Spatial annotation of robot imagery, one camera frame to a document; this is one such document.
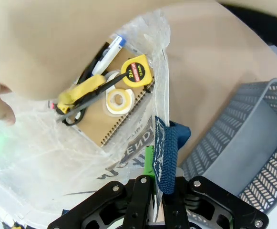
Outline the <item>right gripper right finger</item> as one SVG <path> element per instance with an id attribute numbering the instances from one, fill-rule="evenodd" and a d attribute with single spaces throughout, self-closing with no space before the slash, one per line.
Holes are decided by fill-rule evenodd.
<path id="1" fill-rule="evenodd" d="M 162 197 L 167 229 L 199 228 L 191 212 L 212 229 L 265 229 L 268 216 L 203 176 L 176 177 L 174 192 Z"/>

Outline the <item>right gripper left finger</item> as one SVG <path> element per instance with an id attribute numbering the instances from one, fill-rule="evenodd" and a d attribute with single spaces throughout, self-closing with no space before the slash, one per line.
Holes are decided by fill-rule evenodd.
<path id="1" fill-rule="evenodd" d="M 107 229 L 123 219 L 122 229 L 154 229 L 152 223 L 154 148 L 145 149 L 144 168 L 125 185 L 111 181 L 48 225 L 50 229 Z"/>

